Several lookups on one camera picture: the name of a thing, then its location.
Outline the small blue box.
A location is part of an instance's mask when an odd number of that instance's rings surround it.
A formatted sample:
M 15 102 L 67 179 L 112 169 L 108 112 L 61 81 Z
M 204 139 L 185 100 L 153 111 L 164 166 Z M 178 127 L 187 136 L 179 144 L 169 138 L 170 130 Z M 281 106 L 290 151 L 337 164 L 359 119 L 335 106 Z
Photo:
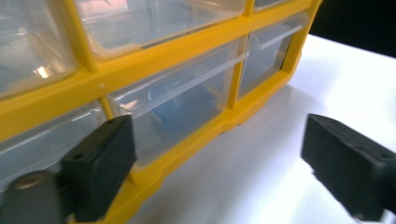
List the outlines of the small blue box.
M 217 98 L 202 84 L 186 88 L 174 81 L 148 92 L 151 116 L 165 129 L 176 130 L 198 125 L 217 110 Z

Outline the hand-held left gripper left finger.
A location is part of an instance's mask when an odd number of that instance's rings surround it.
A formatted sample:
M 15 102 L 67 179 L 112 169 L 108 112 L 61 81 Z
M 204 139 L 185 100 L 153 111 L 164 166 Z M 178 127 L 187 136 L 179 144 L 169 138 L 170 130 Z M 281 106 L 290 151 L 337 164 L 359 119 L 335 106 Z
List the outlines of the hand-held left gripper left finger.
M 129 115 L 103 123 L 61 160 L 77 222 L 104 217 L 136 160 Z

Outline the transparent plastic drawer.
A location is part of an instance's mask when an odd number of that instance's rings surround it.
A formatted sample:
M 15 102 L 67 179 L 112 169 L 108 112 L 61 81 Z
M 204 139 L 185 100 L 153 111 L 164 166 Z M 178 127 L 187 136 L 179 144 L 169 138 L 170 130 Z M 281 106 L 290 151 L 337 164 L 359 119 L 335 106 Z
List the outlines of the transparent plastic drawer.
M 246 58 L 242 49 L 246 42 L 244 37 L 237 38 L 108 95 L 114 115 L 130 115 L 133 119 L 138 166 L 144 167 L 157 160 L 227 107 L 233 69 Z M 197 84 L 204 85 L 217 98 L 215 114 L 198 125 L 165 130 L 151 116 L 150 110 L 153 106 L 148 96 L 153 88 L 174 81 L 182 81 L 186 88 Z

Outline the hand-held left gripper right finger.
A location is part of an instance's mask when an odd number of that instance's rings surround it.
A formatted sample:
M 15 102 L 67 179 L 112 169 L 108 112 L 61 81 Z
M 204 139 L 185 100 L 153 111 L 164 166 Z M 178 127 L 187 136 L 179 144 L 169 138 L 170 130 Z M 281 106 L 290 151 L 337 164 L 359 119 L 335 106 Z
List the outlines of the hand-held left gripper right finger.
M 342 122 L 306 119 L 301 158 L 316 179 L 359 221 L 396 215 L 396 153 Z

